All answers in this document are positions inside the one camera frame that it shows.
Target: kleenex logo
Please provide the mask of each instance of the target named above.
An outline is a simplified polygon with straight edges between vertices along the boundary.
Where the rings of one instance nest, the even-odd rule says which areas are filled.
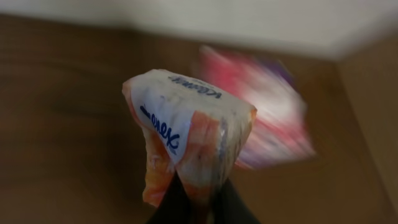
[[[206,96],[214,96],[216,99],[220,99],[222,94],[220,92],[217,92],[215,90],[212,90],[211,88],[207,88],[203,85],[198,85],[194,84],[192,82],[186,81],[183,77],[169,77],[169,79],[174,82],[181,84],[182,86],[185,86],[189,89],[197,90],[199,94],[205,94]]]
[[[160,121],[156,118],[155,114],[150,114],[146,109],[145,105],[139,107],[140,110],[147,116],[154,125],[156,131],[162,136],[163,139],[166,139],[166,147],[170,150],[170,152],[176,155],[175,150],[178,148],[178,139],[180,138],[179,134],[172,135],[172,128],[167,128],[167,124],[163,122],[160,124]]]

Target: ceiling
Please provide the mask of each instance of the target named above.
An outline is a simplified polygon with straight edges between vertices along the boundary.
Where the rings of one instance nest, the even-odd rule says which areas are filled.
[[[398,0],[2,0],[0,12],[339,58],[396,25]]]

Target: plastic packaging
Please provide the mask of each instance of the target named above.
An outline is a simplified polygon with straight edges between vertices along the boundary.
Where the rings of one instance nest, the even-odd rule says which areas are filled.
[[[253,104],[257,117],[236,164],[259,169],[314,155],[303,117],[305,103],[279,62],[202,48],[204,80]]]
[[[131,78],[123,84],[123,94],[146,139],[144,201],[159,206],[177,171],[188,197],[208,204],[249,136],[255,107],[165,70]]]

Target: pink packet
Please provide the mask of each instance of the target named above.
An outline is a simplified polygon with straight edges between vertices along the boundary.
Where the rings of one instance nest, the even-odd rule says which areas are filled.
[[[205,81],[257,108],[236,165],[258,169],[314,155],[303,121],[305,103],[279,62],[204,47],[201,66]]]

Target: wooden surface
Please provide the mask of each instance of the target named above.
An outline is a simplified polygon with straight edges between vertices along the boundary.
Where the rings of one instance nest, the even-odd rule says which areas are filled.
[[[153,68],[195,75],[200,43],[0,16],[0,223],[144,223],[146,153],[121,95]],[[262,223],[397,223],[330,62],[283,61],[318,157],[231,178]]]
[[[398,34],[340,63],[367,144],[398,211]]]

